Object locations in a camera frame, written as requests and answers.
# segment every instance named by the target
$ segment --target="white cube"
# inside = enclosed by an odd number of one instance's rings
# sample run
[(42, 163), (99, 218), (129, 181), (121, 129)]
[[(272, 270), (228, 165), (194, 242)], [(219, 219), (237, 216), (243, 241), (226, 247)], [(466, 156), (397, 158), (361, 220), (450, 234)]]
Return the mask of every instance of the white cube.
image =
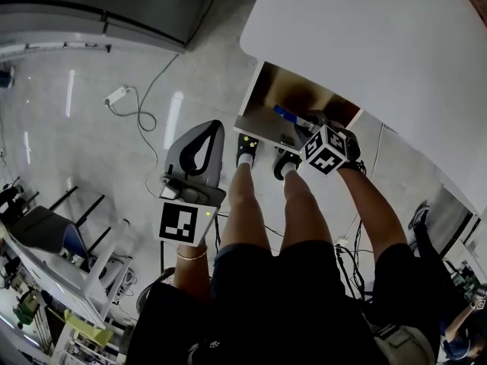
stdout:
[(328, 176), (347, 160), (345, 139), (324, 125), (301, 150), (301, 158)]

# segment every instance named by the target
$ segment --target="yellow object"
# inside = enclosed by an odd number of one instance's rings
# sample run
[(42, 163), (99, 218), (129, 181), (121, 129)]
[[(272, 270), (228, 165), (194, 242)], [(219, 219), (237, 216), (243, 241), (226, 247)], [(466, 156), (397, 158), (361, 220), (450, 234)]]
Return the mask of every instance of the yellow object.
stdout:
[(108, 341), (113, 337), (112, 331), (100, 330), (92, 325), (88, 325), (86, 322), (83, 322), (66, 309), (64, 311), (64, 319), (66, 323), (68, 323), (77, 332), (101, 347), (107, 346)]

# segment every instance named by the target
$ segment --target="bracelet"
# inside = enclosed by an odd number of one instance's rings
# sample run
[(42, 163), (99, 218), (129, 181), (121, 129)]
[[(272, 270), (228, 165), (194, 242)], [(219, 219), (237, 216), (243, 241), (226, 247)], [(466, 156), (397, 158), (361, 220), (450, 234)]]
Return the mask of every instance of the bracelet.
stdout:
[(206, 256), (206, 250), (201, 255), (198, 255), (197, 257), (192, 257), (192, 258), (184, 257), (180, 254), (180, 252), (177, 252), (177, 256), (181, 259), (184, 259), (185, 261), (195, 261), (197, 259), (202, 258), (203, 256)]

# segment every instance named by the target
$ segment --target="person in blue shirt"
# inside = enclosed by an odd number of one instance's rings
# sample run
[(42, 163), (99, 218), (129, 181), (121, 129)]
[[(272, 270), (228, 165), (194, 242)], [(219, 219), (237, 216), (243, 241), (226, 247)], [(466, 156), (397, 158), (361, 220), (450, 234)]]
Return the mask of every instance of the person in blue shirt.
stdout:
[(462, 294), (459, 294), (455, 288), (450, 272), (445, 268), (442, 258), (431, 244), (428, 235), (426, 219), (429, 209), (430, 207), (423, 202), (416, 210), (409, 227), (414, 231), (424, 270), (430, 274), (434, 288), (433, 296), (438, 299), (443, 359), (474, 360), (482, 353), (487, 340), (478, 334), (472, 334), (467, 328), (466, 320), (476, 310), (476, 303), (480, 299), (477, 297), (472, 303), (467, 304)]

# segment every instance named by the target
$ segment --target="drawer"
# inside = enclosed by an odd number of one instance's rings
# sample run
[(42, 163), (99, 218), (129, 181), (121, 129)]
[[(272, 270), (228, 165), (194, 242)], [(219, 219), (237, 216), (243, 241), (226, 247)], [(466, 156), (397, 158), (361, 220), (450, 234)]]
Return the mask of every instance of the drawer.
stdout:
[(274, 111), (276, 105), (297, 116), (324, 111), (326, 118), (346, 128), (361, 114), (359, 107), (331, 90), (261, 61), (250, 81), (234, 130), (297, 154), (304, 142), (298, 137), (294, 123)]

